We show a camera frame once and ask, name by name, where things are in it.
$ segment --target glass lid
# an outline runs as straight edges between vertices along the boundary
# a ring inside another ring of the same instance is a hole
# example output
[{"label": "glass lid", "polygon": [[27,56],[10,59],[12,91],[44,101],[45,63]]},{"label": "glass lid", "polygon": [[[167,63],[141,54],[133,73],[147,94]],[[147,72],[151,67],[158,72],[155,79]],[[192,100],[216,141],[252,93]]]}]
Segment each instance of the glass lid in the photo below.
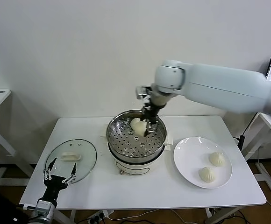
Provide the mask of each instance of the glass lid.
[{"label": "glass lid", "polygon": [[65,178],[69,183],[84,179],[94,168],[97,160],[95,147],[83,139],[69,140],[56,147],[48,156],[45,169],[50,175]]}]

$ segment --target steamed bun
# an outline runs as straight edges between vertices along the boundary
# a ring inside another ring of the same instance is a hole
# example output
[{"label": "steamed bun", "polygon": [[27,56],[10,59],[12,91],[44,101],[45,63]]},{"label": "steamed bun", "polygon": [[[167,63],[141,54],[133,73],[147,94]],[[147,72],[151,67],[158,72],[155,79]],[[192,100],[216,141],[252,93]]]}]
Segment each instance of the steamed bun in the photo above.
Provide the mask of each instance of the steamed bun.
[{"label": "steamed bun", "polygon": [[212,153],[209,156],[209,161],[216,167],[225,165],[225,157],[223,153]]},{"label": "steamed bun", "polygon": [[200,169],[199,176],[203,181],[207,183],[211,183],[215,180],[214,170],[210,167],[204,167],[203,169]]},{"label": "steamed bun", "polygon": [[131,128],[135,131],[136,135],[144,136],[146,132],[147,122],[141,121],[139,118],[134,118],[130,122]]}]

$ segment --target white plate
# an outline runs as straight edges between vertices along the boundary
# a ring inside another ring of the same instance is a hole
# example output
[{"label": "white plate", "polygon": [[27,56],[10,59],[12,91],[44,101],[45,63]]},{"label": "white plate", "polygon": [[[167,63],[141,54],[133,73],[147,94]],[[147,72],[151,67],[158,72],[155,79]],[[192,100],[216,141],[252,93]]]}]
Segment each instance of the white plate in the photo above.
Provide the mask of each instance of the white plate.
[{"label": "white plate", "polygon": [[[209,161],[211,153],[224,154],[225,165],[216,167]],[[192,184],[214,189],[224,186],[232,176],[232,164],[222,147],[211,140],[202,137],[190,137],[181,140],[174,149],[174,161],[182,176]],[[203,167],[211,167],[215,173],[215,181],[204,182],[199,176],[199,170]]]}]

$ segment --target white table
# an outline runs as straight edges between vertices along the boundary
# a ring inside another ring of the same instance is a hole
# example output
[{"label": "white table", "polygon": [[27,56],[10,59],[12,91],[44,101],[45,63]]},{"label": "white table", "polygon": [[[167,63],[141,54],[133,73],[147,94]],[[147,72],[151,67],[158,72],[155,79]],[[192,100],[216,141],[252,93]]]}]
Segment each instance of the white table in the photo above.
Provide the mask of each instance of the white table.
[{"label": "white table", "polygon": [[[0,93],[0,105],[4,100],[10,95],[10,90],[1,90],[5,91]],[[6,149],[6,151],[13,156],[14,163],[29,177],[32,176],[33,168],[24,161],[15,151],[15,149],[0,135],[0,144]],[[29,182],[29,179],[14,179],[14,178],[2,178],[7,168],[0,168],[0,185],[4,186],[26,186]]]},{"label": "white table", "polygon": [[[268,140],[271,141],[271,116],[260,113],[258,117],[264,121],[264,124],[257,135],[242,151],[242,154],[246,160],[248,160],[263,143]],[[268,174],[262,163],[256,163],[255,165],[260,172],[260,174],[255,174],[255,178],[258,181],[265,181],[271,190],[271,176]]]},{"label": "white table", "polygon": [[162,119],[174,139],[173,148],[180,140],[190,136],[208,138],[222,146],[233,165],[228,184],[219,189],[202,189],[192,185],[177,171],[171,155],[173,150],[164,152],[159,158],[158,167],[146,175],[120,175],[106,139],[100,137],[102,127],[111,118],[61,118],[44,148],[20,204],[36,205],[45,191],[43,168],[47,156],[56,146],[70,139],[85,139],[93,143],[98,158],[93,171],[85,179],[60,192],[57,200],[57,209],[60,210],[228,207],[206,221],[213,224],[243,206],[266,203],[262,190],[221,117]]}]

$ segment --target robotic arm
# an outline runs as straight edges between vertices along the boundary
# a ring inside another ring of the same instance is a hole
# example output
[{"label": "robotic arm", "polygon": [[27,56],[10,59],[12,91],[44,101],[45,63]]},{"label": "robotic arm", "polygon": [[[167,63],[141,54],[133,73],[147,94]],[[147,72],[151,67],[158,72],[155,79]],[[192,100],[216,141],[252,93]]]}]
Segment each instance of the robotic arm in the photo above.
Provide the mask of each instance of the robotic arm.
[{"label": "robotic arm", "polygon": [[155,82],[138,86],[136,94],[144,100],[148,132],[154,130],[159,110],[177,95],[226,111],[271,114],[271,81],[255,71],[166,60],[157,68]]}]

